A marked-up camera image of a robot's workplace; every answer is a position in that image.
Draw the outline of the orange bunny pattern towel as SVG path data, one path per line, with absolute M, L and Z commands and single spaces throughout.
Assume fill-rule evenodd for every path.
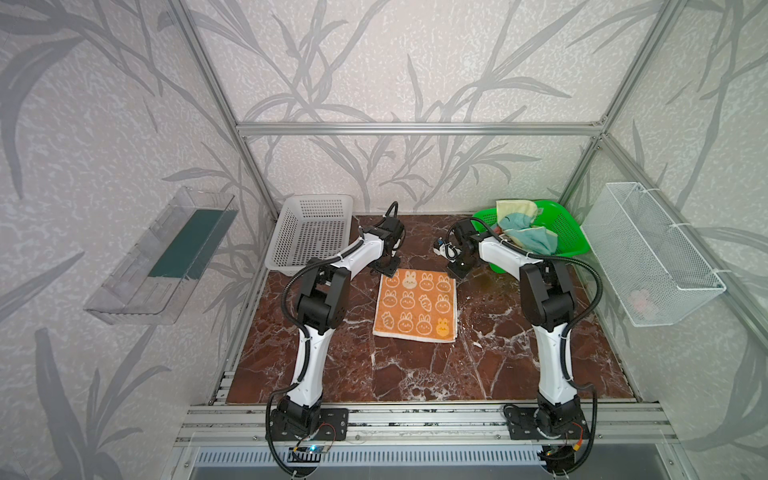
M 446 273 L 398 269 L 392 277 L 381 277 L 375 336 L 453 343 L 457 324 L 456 281 Z

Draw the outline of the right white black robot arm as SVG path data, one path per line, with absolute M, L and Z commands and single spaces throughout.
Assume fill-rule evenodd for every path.
M 456 222 L 433 251 L 462 279 L 478 261 L 494 264 L 518 280 L 520 307 L 535 333 L 540 377 L 533 426 L 551 439 L 563 437 L 583 418 L 571 375 L 570 331 L 576 320 L 574 286 L 567 262 L 524 250 L 492 230 L 480 232 L 473 219 Z

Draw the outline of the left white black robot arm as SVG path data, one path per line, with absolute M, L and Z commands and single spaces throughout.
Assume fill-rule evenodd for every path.
M 269 397 L 280 401 L 267 410 L 268 427 L 297 439 L 320 428 L 327 352 L 346 316 L 351 282 L 366 268 L 393 277 L 404 237 L 404 224 L 389 212 L 378 223 L 360 228 L 351 246 L 328 258 L 310 259 L 291 277 L 281 296 L 281 311 L 298 327 L 299 347 L 290 385 Z

